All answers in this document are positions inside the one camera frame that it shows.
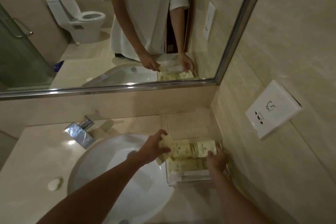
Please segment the hand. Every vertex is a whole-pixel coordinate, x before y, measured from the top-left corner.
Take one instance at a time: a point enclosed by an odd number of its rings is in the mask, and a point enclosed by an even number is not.
[[[162,140],[162,134],[167,135],[167,132],[163,129],[159,129],[155,135],[149,136],[145,144],[137,152],[139,161],[142,165],[154,161],[162,153],[168,153],[171,151],[168,147],[159,147],[159,141]]]
[[[183,67],[184,72],[187,73],[188,70],[191,70],[192,73],[194,72],[194,68],[195,68],[194,62],[191,58],[188,57],[187,54],[185,54],[184,52],[179,53],[178,59]]]
[[[149,54],[148,51],[145,50],[137,55],[145,68],[160,72],[160,64],[154,60],[154,58]]]
[[[209,171],[223,172],[226,168],[226,164],[229,162],[228,156],[223,150],[216,146],[217,154],[214,155],[212,151],[208,151],[207,166]]]

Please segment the wall socket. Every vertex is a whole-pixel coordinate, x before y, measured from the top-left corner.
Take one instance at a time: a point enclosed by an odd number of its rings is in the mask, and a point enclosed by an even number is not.
[[[208,7],[207,16],[205,18],[204,29],[203,29],[203,34],[204,34],[205,39],[207,41],[209,39],[210,29],[211,29],[211,26],[212,26],[213,17],[215,16],[215,11],[216,11],[215,6],[213,5],[212,2],[210,2],[209,7]]]
[[[301,109],[299,102],[273,80],[247,110],[246,115],[261,139]]]

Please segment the forearm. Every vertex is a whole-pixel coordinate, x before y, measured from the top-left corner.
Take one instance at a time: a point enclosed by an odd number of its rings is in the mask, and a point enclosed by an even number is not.
[[[141,43],[137,32],[134,28],[133,22],[129,17],[125,0],[111,0],[114,14],[119,22],[121,29],[123,30],[128,41],[134,48],[135,52],[138,54],[145,51],[145,47]]]
[[[210,170],[227,221],[230,224],[269,224],[265,216],[244,197],[223,172]]]
[[[178,7],[170,11],[171,25],[173,26],[179,53],[184,53],[184,7]]]
[[[141,166],[133,155],[63,199],[38,224],[102,223]]]

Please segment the chrome faucet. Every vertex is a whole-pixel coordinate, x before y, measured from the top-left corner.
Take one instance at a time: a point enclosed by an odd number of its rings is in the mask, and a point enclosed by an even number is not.
[[[64,131],[67,132],[85,150],[87,150],[95,142],[93,137],[86,132],[94,124],[94,122],[88,116],[84,117],[85,120],[80,124],[73,122],[67,126]]]

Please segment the mirror frame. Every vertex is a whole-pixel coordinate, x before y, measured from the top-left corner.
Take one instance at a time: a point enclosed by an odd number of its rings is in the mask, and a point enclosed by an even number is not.
[[[201,86],[219,86],[224,77],[230,60],[238,46],[240,38],[244,32],[250,15],[257,0],[243,0],[239,9],[236,21],[231,30],[230,37],[227,41],[223,56],[215,77],[198,80],[175,80],[168,82],[144,82],[144,83],[128,83],[115,86],[91,87],[91,88],[71,88],[71,89],[54,89],[54,90],[34,90],[25,92],[4,92],[0,93],[0,101],[14,99],[30,99],[43,97],[60,97],[60,96],[76,96],[100,93],[116,93],[116,92],[134,92],[143,90],[166,90],[176,88],[190,88]]]

